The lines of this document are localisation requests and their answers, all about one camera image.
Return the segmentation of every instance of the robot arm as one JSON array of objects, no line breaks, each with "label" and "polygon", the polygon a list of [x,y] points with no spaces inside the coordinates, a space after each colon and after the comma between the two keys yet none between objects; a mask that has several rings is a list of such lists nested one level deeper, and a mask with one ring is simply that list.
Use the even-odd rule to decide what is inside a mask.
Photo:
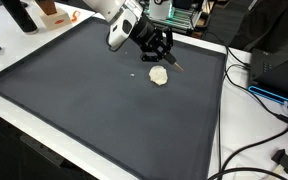
[{"label": "robot arm", "polygon": [[[172,30],[157,29],[136,0],[84,0],[84,2],[104,16],[111,25],[107,39],[110,47],[119,49],[130,37],[143,51],[142,61],[158,62],[165,59],[183,70],[170,53],[173,46]],[[163,40],[163,33],[166,35],[166,42]]]}]

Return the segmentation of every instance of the wire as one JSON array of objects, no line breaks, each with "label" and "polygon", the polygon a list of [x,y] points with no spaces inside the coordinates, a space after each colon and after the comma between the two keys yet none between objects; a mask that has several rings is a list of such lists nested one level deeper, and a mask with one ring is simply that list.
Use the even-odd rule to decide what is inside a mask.
[{"label": "wire", "polygon": [[250,67],[250,64],[245,63],[245,62],[241,61],[239,58],[237,58],[237,57],[233,54],[233,52],[230,50],[230,48],[229,48],[227,45],[225,45],[224,41],[222,41],[215,33],[213,33],[213,32],[207,32],[207,33],[212,34],[223,46],[225,46],[225,48],[228,49],[229,53],[230,53],[239,63],[243,64],[244,66]]},{"label": "wire", "polygon": [[[229,70],[230,70],[232,67],[239,67],[239,68],[242,68],[242,69],[245,69],[245,70],[250,70],[250,65],[247,64],[247,63],[244,63],[244,62],[240,61],[240,60],[230,51],[229,47],[226,46],[225,43],[224,43],[216,34],[214,34],[214,33],[212,33],[212,32],[208,32],[208,33],[214,35],[214,36],[225,46],[225,48],[226,48],[226,58],[225,58],[225,59],[226,59],[226,60],[228,59],[229,53],[231,53],[231,54],[233,55],[233,57],[235,57],[235,59],[238,60],[238,62],[240,62],[241,64],[243,64],[243,65],[233,64],[233,65],[231,65],[228,69],[226,69],[226,67],[225,67],[225,69],[224,69],[225,75],[224,75],[224,77],[223,77],[223,80],[225,80],[225,78],[227,77],[227,79],[229,80],[229,82],[230,82],[231,84],[233,84],[234,86],[236,86],[236,87],[238,87],[238,88],[240,88],[240,89],[248,92],[249,94],[251,94],[251,95],[260,103],[260,105],[261,105],[267,112],[269,112],[270,114],[272,114],[272,115],[275,116],[276,118],[278,118],[278,119],[280,119],[280,120],[288,123],[288,117],[286,117],[286,116],[284,116],[284,115],[281,115],[281,114],[276,114],[276,113],[272,112],[270,109],[267,108],[267,106],[266,106],[255,94],[249,92],[246,88],[244,88],[244,87],[242,87],[242,86],[240,86],[240,85],[237,85],[237,84],[235,84],[235,83],[232,81],[232,79],[230,78],[230,76],[229,76],[229,74],[228,74]],[[287,132],[288,132],[288,127],[287,127],[284,131],[282,131],[281,133],[279,133],[279,134],[277,134],[277,135],[275,135],[275,136],[272,136],[272,137],[267,138],[267,139],[265,139],[265,140],[263,140],[263,141],[260,141],[260,142],[254,143],[254,144],[250,144],[250,145],[248,145],[248,146],[245,146],[245,147],[240,148],[239,150],[237,150],[236,152],[234,152],[232,155],[229,156],[229,158],[224,162],[224,164],[223,164],[223,166],[222,166],[222,169],[221,169],[221,171],[220,171],[219,173],[224,173],[224,172],[225,172],[225,168],[226,168],[226,166],[228,165],[228,163],[231,161],[231,159],[232,159],[233,157],[235,157],[237,154],[239,154],[240,152],[242,152],[242,151],[244,151],[244,150],[246,150],[246,149],[249,149],[249,148],[252,148],[252,147],[255,147],[255,146],[264,144],[264,143],[269,142],[269,141],[271,141],[271,140],[274,140],[274,139],[276,139],[276,138],[278,138],[278,137],[280,137],[280,136],[283,136],[283,135],[286,134]],[[220,150],[221,150],[221,148],[219,147],[219,153],[220,153],[220,155],[219,155],[219,162],[221,161],[221,152],[220,152]]]},{"label": "wire", "polygon": [[249,149],[249,148],[252,148],[252,147],[255,147],[255,146],[262,145],[262,144],[267,143],[267,142],[269,142],[269,141],[272,141],[272,140],[274,140],[274,139],[276,139],[276,138],[279,138],[279,137],[283,136],[283,135],[286,134],[287,132],[288,132],[288,127],[287,127],[285,130],[283,130],[282,132],[280,132],[280,133],[278,133],[277,135],[275,135],[275,136],[272,136],[272,137],[267,138],[267,139],[265,139],[265,140],[262,140],[262,141],[259,141],[259,142],[257,142],[257,143],[253,143],[253,144],[250,144],[250,145],[247,145],[247,146],[244,146],[244,147],[238,149],[237,151],[235,151],[233,154],[231,154],[231,155],[226,159],[226,161],[224,162],[224,164],[223,164],[223,166],[222,166],[222,170],[221,170],[221,171],[222,171],[222,172],[225,171],[225,168],[227,167],[228,163],[229,163],[237,154],[241,153],[242,151],[244,151],[244,150],[246,150],[246,149]]},{"label": "wire", "polygon": [[[239,67],[239,68],[242,68],[242,69],[245,69],[245,70],[249,70],[249,68],[245,67],[245,66],[242,66],[242,65],[239,65],[239,64],[233,64],[231,66],[229,66],[227,68],[227,72],[232,68],[232,67]],[[223,77],[223,82],[226,78],[227,74],[225,73],[224,77]],[[219,105],[219,109],[218,109],[218,164],[219,164],[219,172],[221,171],[222,169],[222,148],[221,148],[221,105],[222,103],[220,103]]]},{"label": "wire", "polygon": [[213,176],[211,176],[210,178],[208,178],[207,180],[214,180],[214,179],[221,179],[225,174],[229,174],[229,173],[233,173],[233,172],[240,172],[240,171],[251,171],[251,172],[259,172],[259,173],[264,173],[267,175],[271,175],[274,176],[280,180],[288,180],[286,178],[284,178],[283,176],[280,176],[276,173],[273,173],[271,171],[267,171],[264,169],[259,169],[259,168],[251,168],[251,167],[244,167],[244,168],[233,168],[233,169],[228,169],[222,172],[219,172],[217,174],[214,174]]}]

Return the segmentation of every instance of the orange object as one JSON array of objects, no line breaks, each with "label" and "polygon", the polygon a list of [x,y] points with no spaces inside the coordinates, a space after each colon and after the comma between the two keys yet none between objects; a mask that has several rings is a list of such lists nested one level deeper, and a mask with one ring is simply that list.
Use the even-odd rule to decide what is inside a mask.
[{"label": "orange object", "polygon": [[79,11],[74,11],[74,13],[73,13],[73,19],[71,20],[72,22],[75,22],[75,21],[77,21],[77,18],[80,16],[80,14],[81,14],[81,12],[79,12]]}]

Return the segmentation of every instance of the black mat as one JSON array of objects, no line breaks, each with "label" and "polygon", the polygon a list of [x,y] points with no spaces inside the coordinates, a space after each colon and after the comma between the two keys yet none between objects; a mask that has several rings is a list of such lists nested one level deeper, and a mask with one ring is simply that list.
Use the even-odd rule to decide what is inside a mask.
[{"label": "black mat", "polygon": [[0,95],[141,179],[206,179],[225,55],[175,42],[179,73],[141,62],[131,40],[109,52],[108,30],[93,18],[25,57],[0,73]]}]

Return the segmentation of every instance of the table surface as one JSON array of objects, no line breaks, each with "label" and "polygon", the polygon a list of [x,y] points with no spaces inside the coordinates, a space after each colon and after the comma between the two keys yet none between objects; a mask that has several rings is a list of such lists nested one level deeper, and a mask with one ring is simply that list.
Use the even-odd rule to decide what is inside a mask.
[{"label": "table surface", "polygon": [[[78,22],[73,25],[49,32],[38,17],[39,8],[37,5],[31,1],[28,1],[28,3],[30,6],[27,10],[40,28],[39,33],[31,36],[25,35],[11,16],[7,14],[4,7],[0,7],[0,45],[4,48],[0,56],[0,70],[12,65],[94,14],[90,11],[57,4],[58,7],[64,9],[69,15],[75,10],[79,10],[81,16],[78,18]],[[217,44],[179,34],[174,34],[174,39],[225,53],[225,48]],[[244,62],[249,62],[251,57],[249,53],[234,49],[232,51]],[[227,66],[235,63],[237,62],[234,58],[229,56]],[[246,86],[246,72],[232,68],[229,74],[235,83]],[[228,81],[225,81],[223,86],[221,107],[222,162],[240,147],[275,135],[287,126],[268,114],[250,95],[232,86]],[[266,99],[262,100],[273,111],[285,114],[281,105]],[[136,179],[133,175],[2,97],[0,97],[0,117],[99,179]],[[219,155],[217,149],[218,134],[216,132],[209,176],[218,171]],[[270,158],[278,149],[286,149],[288,154],[288,133],[272,142],[237,155],[231,161],[228,168],[258,167],[272,171],[276,165]],[[264,175],[257,173],[232,173],[223,179],[251,180],[255,177],[264,177]]]}]

